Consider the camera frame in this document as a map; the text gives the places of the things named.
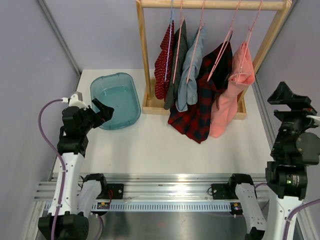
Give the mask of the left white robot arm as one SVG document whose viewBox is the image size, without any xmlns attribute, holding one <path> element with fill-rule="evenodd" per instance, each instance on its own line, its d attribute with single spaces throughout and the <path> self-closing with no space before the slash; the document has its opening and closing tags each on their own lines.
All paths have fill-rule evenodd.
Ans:
<svg viewBox="0 0 320 240">
<path fill-rule="evenodd" d="M 78 190 L 80 170 L 89 143 L 87 134 L 111 120 L 114 108 L 95 98 L 92 103 L 99 110 L 95 112 L 75 95 L 58 101 L 68 106 L 62 111 L 63 125 L 57 146 L 53 146 L 45 133 L 41 135 L 59 159 L 59 172 L 47 216 L 40 217 L 37 226 L 47 240 L 85 240 L 94 201 L 114 196 L 102 173 L 86 175 L 81 190 Z"/>
</svg>

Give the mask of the pink skirt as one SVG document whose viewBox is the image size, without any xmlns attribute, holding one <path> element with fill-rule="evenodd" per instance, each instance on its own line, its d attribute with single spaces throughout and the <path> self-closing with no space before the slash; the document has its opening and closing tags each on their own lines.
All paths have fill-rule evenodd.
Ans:
<svg viewBox="0 0 320 240">
<path fill-rule="evenodd" d="M 254 70 L 252 76 L 247 79 L 248 84 L 235 84 L 229 80 L 230 75 L 235 69 L 236 60 L 234 55 L 232 57 L 232 70 L 227 77 L 227 89 L 214 101 L 211 108 L 209 136 L 214 138 L 220 137 L 225 132 L 227 125 L 236 115 L 238 110 L 238 94 L 247 89 L 255 81 Z"/>
</svg>

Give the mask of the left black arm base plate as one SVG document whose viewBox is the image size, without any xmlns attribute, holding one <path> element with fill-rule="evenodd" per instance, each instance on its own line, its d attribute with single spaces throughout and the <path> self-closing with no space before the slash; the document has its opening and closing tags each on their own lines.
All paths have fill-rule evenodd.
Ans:
<svg viewBox="0 0 320 240">
<path fill-rule="evenodd" d="M 122 200 L 124 197 L 124 184 L 123 183 L 108 183 L 106 189 L 99 195 L 99 199 L 109 200 Z"/>
</svg>

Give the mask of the pink hanger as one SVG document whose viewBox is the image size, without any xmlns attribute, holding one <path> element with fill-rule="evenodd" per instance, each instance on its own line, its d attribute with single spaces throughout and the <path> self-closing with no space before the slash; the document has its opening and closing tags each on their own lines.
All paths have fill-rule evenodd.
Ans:
<svg viewBox="0 0 320 240">
<path fill-rule="evenodd" d="M 207 78 L 207 82 L 209 82 L 209 80 L 211 79 L 214 71 L 216 70 L 217 66 L 219 65 L 219 62 L 227 48 L 227 45 L 228 43 L 230 42 L 231 38 L 232 38 L 232 34 L 233 34 L 233 31 L 234 31 L 234 22 L 235 22 L 235 19 L 236 19 L 236 16 L 237 16 L 237 13 L 238 13 L 238 10 L 239 10 L 239 7 L 240 7 L 240 4 L 242 3 L 241 0 L 238 1 L 237 3 L 237 6 L 236 6 L 236 9 L 235 9 L 235 12 L 234 12 L 234 15 L 233 15 L 233 18 L 232 18 L 232 21 L 231 21 L 231 24 L 230 24 L 230 27 L 229 27 L 229 31 L 224 39 L 224 42 L 222 43 L 222 46 L 219 50 L 219 53 L 215 59 L 215 62 L 213 64 L 213 67 L 209 73 L 209 76 Z"/>
<path fill-rule="evenodd" d="M 204 15 L 204 10 L 205 10 L 205 5 L 206 5 L 206 0 L 204 0 L 204 1 L 202 2 L 199 28 L 198 28 L 197 35 L 196 35 L 195 42 L 194 42 L 194 49 L 193 49 L 193 53 L 192 53 L 192 58 L 191 58 L 189 70 L 188 70 L 188 75 L 187 75 L 187 78 L 186 78 L 186 84 L 189 83 L 190 74 L 191 74 L 191 68 L 192 68 L 192 65 L 193 65 L 193 62 L 194 62 L 194 58 L 195 58 L 195 54 L 196 54 L 196 49 L 197 49 L 197 45 L 198 45 L 198 41 L 199 41 L 201 29 L 202 29 L 203 26 L 204 26 L 204 23 L 203 23 L 203 15 Z"/>
<path fill-rule="evenodd" d="M 179 35 L 178 35 L 178 41 L 177 41 L 177 51 L 176 51 L 176 58 L 175 58 L 175 68 L 173 73 L 173 79 L 172 84 L 175 83 L 176 80 L 176 74 L 177 74 L 177 68 L 178 68 L 178 58 L 179 58 L 179 51 L 180 51 L 180 40 L 181 40 L 181 34 L 182 34 L 182 25 L 185 20 L 185 17 L 183 15 L 183 0 L 180 1 L 180 25 L 179 25 Z"/>
<path fill-rule="evenodd" d="M 257 22 L 257 19 L 262 9 L 263 2 L 264 2 L 263 0 L 260 1 L 255 19 L 252 25 L 248 27 L 248 34 L 246 36 L 246 39 L 239 46 L 236 54 L 234 55 L 235 69 L 233 70 L 232 74 L 229 76 L 229 80 L 235 83 L 236 85 L 237 84 L 248 85 L 249 84 L 248 78 L 250 78 L 254 72 L 253 61 L 252 61 L 249 45 L 250 45 L 252 33 L 255 28 L 255 24 Z"/>
</svg>

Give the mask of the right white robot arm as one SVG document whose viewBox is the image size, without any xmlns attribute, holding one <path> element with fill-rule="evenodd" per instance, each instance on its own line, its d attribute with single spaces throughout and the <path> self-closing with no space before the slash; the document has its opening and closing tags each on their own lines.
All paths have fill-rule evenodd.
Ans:
<svg viewBox="0 0 320 240">
<path fill-rule="evenodd" d="M 246 240 L 291 240 L 297 213 L 320 202 L 318 199 L 303 202 L 308 186 L 307 167 L 320 163 L 320 138 L 308 129 L 319 127 L 320 118 L 311 106 L 311 99 L 293 93 L 283 81 L 267 101 L 290 108 L 273 112 L 281 125 L 270 153 L 273 160 L 267 162 L 265 169 L 269 188 L 267 218 L 263 216 L 249 174 L 232 174 L 226 190 L 240 202 L 247 228 Z"/>
</svg>

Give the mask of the blue wire hanger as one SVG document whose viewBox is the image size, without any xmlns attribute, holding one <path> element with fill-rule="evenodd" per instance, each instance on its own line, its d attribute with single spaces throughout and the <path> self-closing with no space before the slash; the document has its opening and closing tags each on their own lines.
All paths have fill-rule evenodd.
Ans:
<svg viewBox="0 0 320 240">
<path fill-rule="evenodd" d="M 171 4 L 170 4 L 169 40 L 168 40 L 168 47 L 167 47 L 164 83 L 166 83 L 166 81 L 167 81 L 168 68 L 169 68 L 169 56 L 170 56 L 170 48 L 171 48 L 171 42 L 172 42 L 172 25 L 173 25 L 174 15 L 175 15 L 175 10 L 174 10 L 173 6 L 174 6 L 174 0 L 171 0 Z"/>
</svg>

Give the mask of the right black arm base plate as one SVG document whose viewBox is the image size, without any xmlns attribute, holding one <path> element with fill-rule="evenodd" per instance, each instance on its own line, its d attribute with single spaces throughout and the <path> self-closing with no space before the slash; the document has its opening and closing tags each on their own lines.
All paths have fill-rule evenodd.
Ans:
<svg viewBox="0 0 320 240">
<path fill-rule="evenodd" d="M 234 195 L 228 183 L 213 183 L 211 185 L 212 198 L 214 200 L 233 200 Z"/>
</svg>

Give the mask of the red plaid skirt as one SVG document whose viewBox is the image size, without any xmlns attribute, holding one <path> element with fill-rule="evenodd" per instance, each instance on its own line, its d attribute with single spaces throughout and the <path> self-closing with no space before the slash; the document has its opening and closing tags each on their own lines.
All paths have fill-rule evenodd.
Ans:
<svg viewBox="0 0 320 240">
<path fill-rule="evenodd" d="M 227 77 L 232 71 L 233 52 L 231 44 L 228 43 L 211 78 L 208 79 L 221 48 L 222 45 L 219 45 L 202 58 L 196 78 L 197 103 L 189 105 L 185 112 L 179 112 L 175 106 L 170 108 L 168 124 L 198 144 L 209 136 L 212 105 L 216 96 L 227 89 Z"/>
</svg>

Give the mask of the light blue denim skirt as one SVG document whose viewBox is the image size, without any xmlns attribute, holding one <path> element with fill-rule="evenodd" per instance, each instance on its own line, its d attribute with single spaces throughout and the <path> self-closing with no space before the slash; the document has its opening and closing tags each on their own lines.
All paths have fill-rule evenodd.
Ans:
<svg viewBox="0 0 320 240">
<path fill-rule="evenodd" d="M 188 106 L 195 105 L 198 102 L 197 77 L 199 75 L 204 57 L 204 45 L 207 35 L 207 30 L 204 26 L 200 31 L 198 43 L 196 46 L 196 52 L 191 67 L 189 82 L 188 84 L 186 84 L 188 71 L 194 50 L 194 42 L 196 41 L 197 33 L 198 31 L 195 34 L 192 45 L 188 46 L 188 51 L 186 53 L 185 60 L 183 63 L 183 72 L 178 87 L 177 99 L 175 101 L 175 106 L 179 112 L 187 111 Z"/>
</svg>

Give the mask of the red polka dot skirt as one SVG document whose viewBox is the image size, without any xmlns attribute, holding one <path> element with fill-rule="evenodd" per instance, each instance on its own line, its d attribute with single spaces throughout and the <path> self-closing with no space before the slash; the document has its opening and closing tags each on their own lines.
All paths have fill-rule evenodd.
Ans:
<svg viewBox="0 0 320 240">
<path fill-rule="evenodd" d="M 169 32 L 170 32 L 170 25 L 168 26 L 163 40 L 160 44 L 161 52 L 157 57 L 154 67 L 154 76 L 155 76 L 155 97 L 159 100 L 166 99 L 167 92 L 169 90 L 170 79 L 172 75 L 172 64 L 173 64 L 173 48 L 174 48 L 174 29 L 175 23 L 172 22 L 172 36 L 171 36 L 171 45 L 170 45 L 170 52 L 169 52 L 169 62 L 168 62 L 168 72 L 167 72 L 167 80 L 166 83 L 164 82 L 165 79 L 165 70 L 166 70 L 166 60 L 167 60 L 167 49 L 169 43 Z"/>
</svg>

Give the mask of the dark grey dotted skirt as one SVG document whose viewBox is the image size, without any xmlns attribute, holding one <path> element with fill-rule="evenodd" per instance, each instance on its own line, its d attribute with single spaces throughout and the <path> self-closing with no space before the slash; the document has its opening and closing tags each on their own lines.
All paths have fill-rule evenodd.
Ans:
<svg viewBox="0 0 320 240">
<path fill-rule="evenodd" d="M 186 54 L 188 52 L 188 37 L 187 37 L 186 20 L 184 20 L 183 24 L 182 24 L 180 46 L 179 46 L 179 55 L 178 55 L 178 62 L 177 62 L 177 71 L 176 71 L 175 82 L 173 84 L 173 76 L 174 76 L 174 70 L 175 70 L 178 38 L 179 38 L 179 29 L 174 34 L 171 78 L 170 78 L 169 88 L 168 88 L 166 98 L 164 101 L 164 106 L 163 106 L 163 108 L 165 110 L 170 109 L 173 106 L 175 100 L 178 98 L 178 90 L 179 90 L 179 85 L 180 85 L 180 81 L 181 81 L 182 73 L 183 73 L 183 64 L 184 64 L 184 61 L 186 58 Z"/>
</svg>

